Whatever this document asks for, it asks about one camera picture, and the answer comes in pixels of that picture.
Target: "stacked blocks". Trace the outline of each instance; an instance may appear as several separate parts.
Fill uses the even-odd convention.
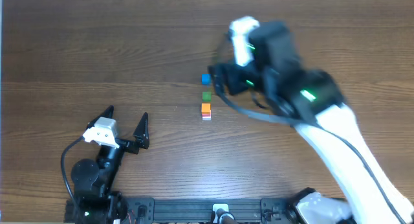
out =
[[[210,85],[209,74],[201,75],[201,84]],[[212,119],[212,105],[210,104],[210,102],[212,101],[212,93],[210,91],[203,92],[202,101],[203,101],[203,103],[201,104],[202,120],[211,120]]]

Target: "blue cube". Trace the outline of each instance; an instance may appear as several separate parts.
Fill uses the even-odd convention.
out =
[[[210,75],[209,74],[202,74],[201,75],[201,84],[202,85],[210,85]]]

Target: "wooden surface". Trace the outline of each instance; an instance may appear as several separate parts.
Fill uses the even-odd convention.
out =
[[[289,127],[216,96],[212,121],[201,120],[201,74],[247,14],[287,22],[305,64],[336,78],[382,168],[414,200],[414,0],[4,0],[3,13],[3,221],[62,221],[60,155],[109,104],[123,137],[150,118],[149,149],[118,173],[127,196],[281,197],[310,186],[342,197]],[[98,148],[75,146],[68,173]]]

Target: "green indicator light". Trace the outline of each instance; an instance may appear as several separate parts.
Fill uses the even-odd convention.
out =
[[[301,90],[300,93],[311,102],[315,101],[316,99],[316,97],[310,94],[307,90]]]
[[[256,50],[256,48],[253,45],[249,44],[249,43],[247,44],[247,47],[249,47],[252,50]]]
[[[247,85],[249,85],[249,86],[254,86],[254,83],[253,83],[253,82],[251,82],[251,81],[249,81],[249,80],[246,80],[246,83],[247,83]]]

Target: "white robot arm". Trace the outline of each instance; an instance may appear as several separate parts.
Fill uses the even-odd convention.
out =
[[[254,60],[248,35],[259,26],[259,22],[249,16],[230,25],[235,62],[241,67]],[[307,91],[302,95],[310,102],[316,98]],[[321,157],[345,194],[347,203],[324,198],[319,193],[309,194],[296,206],[302,220],[310,224],[336,223],[352,214],[357,223],[411,223],[413,205],[382,171],[361,136],[352,110],[345,104],[332,105],[315,117],[319,128],[308,124],[296,124],[293,128]],[[359,152],[366,165],[341,138]]]

